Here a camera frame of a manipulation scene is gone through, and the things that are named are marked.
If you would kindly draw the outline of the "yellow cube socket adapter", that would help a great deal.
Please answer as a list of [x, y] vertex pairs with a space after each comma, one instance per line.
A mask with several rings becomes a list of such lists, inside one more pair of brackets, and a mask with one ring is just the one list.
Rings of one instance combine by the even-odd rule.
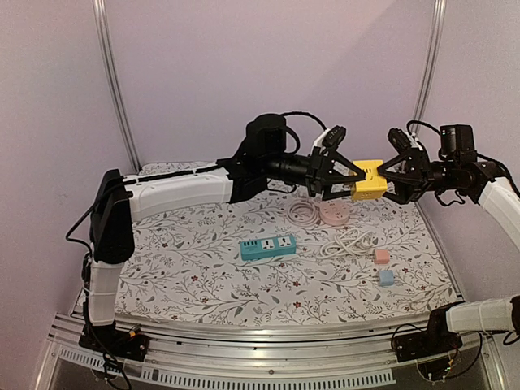
[[353, 164], [366, 174], [364, 180], [355, 182], [351, 188], [351, 198], [354, 201], [375, 200], [385, 194], [388, 190], [388, 182], [378, 173], [378, 167], [383, 163], [381, 159], [353, 161]]

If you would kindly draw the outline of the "teal power strip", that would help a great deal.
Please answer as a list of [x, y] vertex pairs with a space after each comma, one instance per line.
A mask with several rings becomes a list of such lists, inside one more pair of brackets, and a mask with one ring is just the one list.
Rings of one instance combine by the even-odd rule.
[[293, 235], [274, 236], [240, 242], [240, 257], [243, 261], [254, 261], [295, 254], [297, 243]]

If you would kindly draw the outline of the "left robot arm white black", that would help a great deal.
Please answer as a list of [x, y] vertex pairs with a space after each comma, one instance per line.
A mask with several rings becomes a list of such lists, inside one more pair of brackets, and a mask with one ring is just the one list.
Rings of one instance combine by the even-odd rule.
[[288, 152], [287, 138], [296, 133], [282, 114], [259, 115], [248, 123], [245, 139], [230, 158], [192, 171], [123, 178], [116, 169], [102, 178], [90, 217], [93, 262], [87, 268], [86, 318], [89, 339], [104, 353], [121, 344], [115, 324], [115, 298], [123, 264], [135, 250], [132, 225], [163, 212], [209, 203], [248, 201], [267, 190], [270, 179], [302, 186], [324, 200], [347, 196], [332, 192], [336, 184], [352, 184], [366, 173], [337, 150], [345, 128], [324, 130], [309, 155]]

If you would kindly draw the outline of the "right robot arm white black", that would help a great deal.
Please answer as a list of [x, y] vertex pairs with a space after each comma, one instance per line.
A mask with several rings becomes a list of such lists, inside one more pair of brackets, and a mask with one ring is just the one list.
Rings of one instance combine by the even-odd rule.
[[[432, 161], [410, 130], [389, 130], [388, 139], [397, 155], [378, 168], [379, 175], [393, 185], [384, 197], [404, 205], [416, 202], [427, 192], [439, 198], [453, 191], [457, 203], [470, 199], [491, 215], [517, 245], [519, 190], [507, 166], [477, 151], [470, 125], [444, 125], [435, 132], [440, 149], [438, 160]], [[458, 303], [433, 310], [428, 330], [420, 337], [420, 347], [428, 354], [437, 354], [450, 343], [452, 334], [464, 332], [518, 334], [519, 297]]]

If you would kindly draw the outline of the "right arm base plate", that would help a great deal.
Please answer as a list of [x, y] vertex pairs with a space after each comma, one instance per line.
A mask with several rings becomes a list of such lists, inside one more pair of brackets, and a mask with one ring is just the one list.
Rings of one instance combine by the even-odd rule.
[[460, 349], [462, 338], [448, 330], [425, 330], [394, 336], [391, 347], [398, 362], [428, 358]]

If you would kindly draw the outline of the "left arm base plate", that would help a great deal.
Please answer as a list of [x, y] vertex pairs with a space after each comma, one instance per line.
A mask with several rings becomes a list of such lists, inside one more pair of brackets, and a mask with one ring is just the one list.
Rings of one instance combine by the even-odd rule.
[[115, 323], [106, 326], [86, 323], [79, 340], [82, 348], [137, 362], [145, 360], [149, 344], [150, 338], [141, 331], [140, 324], [118, 330]]

